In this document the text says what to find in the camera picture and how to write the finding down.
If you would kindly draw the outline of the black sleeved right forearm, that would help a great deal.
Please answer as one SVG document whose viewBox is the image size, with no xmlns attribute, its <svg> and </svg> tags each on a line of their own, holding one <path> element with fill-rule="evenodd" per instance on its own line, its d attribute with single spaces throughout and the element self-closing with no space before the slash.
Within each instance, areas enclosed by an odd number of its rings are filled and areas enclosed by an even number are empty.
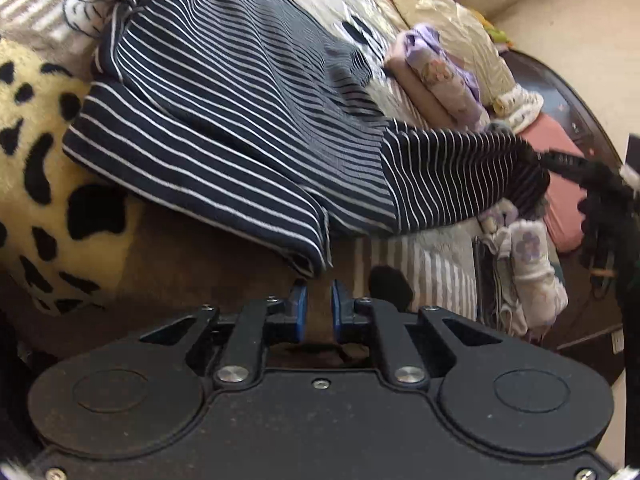
<svg viewBox="0 0 640 480">
<path fill-rule="evenodd" d="M 560 151 L 538 155 L 547 169 L 586 192 L 582 214 L 580 263 L 595 290 L 615 287 L 618 306 L 626 310 L 639 296 L 639 197 L 623 177 L 603 162 Z"/>
</svg>

